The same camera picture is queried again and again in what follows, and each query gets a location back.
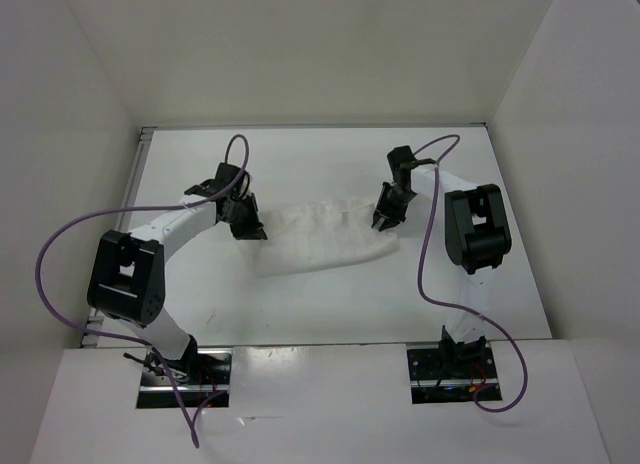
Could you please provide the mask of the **white pleated skirt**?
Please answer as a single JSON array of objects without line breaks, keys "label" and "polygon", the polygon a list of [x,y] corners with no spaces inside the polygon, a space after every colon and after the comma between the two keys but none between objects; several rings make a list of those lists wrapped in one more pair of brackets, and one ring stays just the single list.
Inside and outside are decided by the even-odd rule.
[{"label": "white pleated skirt", "polygon": [[239,241],[247,268],[272,277],[370,262],[399,250],[398,236],[371,227],[370,198],[333,199],[259,213],[267,238]]}]

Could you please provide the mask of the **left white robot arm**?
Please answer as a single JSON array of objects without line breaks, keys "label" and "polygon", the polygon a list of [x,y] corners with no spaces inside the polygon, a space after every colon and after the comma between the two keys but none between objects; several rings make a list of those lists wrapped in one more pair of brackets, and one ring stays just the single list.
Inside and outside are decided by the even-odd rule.
[{"label": "left white robot arm", "polygon": [[251,177],[223,162],[215,176],[188,188],[179,203],[126,233],[111,230],[100,239],[88,287],[88,303],[121,322],[136,338],[160,352],[144,361],[163,370],[176,383],[204,372],[196,339],[184,331],[165,308],[165,266],[189,241],[217,224],[229,226],[238,241],[264,241],[250,190]]}]

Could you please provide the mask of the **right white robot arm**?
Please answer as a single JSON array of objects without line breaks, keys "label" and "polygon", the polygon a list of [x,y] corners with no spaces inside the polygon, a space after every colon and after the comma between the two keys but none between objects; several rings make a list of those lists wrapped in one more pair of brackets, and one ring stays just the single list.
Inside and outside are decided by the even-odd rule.
[{"label": "right white robot arm", "polygon": [[[438,364],[446,375],[462,376],[485,357],[483,324],[509,336],[486,316],[491,279],[512,247],[501,189],[495,184],[470,183],[443,171],[441,158],[419,159],[408,145],[392,149],[387,161],[392,180],[382,185],[372,227],[393,229],[405,222],[415,197],[423,195],[431,200],[418,264],[418,292],[426,302],[452,312],[454,321],[442,327]],[[438,219],[443,221],[446,255],[462,274],[456,302],[428,296],[423,283],[428,246]]]}]

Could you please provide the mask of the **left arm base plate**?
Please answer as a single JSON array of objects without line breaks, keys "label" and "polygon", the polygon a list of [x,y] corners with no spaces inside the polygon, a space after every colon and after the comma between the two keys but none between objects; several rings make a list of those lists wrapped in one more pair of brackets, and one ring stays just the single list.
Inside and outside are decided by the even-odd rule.
[{"label": "left arm base plate", "polygon": [[[229,405],[233,351],[230,348],[202,348],[199,350],[204,368],[192,377],[177,378],[177,389],[187,409],[198,408],[207,398],[206,407],[226,408]],[[159,369],[159,360],[148,352],[143,360],[137,409],[178,408],[169,378]]]}]

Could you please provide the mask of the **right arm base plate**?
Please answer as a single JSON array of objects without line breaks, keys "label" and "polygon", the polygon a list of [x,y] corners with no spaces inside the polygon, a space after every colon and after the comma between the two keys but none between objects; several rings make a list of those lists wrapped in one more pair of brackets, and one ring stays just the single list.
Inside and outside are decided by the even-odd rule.
[{"label": "right arm base plate", "polygon": [[502,400],[496,366],[490,347],[480,356],[445,363],[436,345],[408,347],[407,366],[413,404],[479,402]]}]

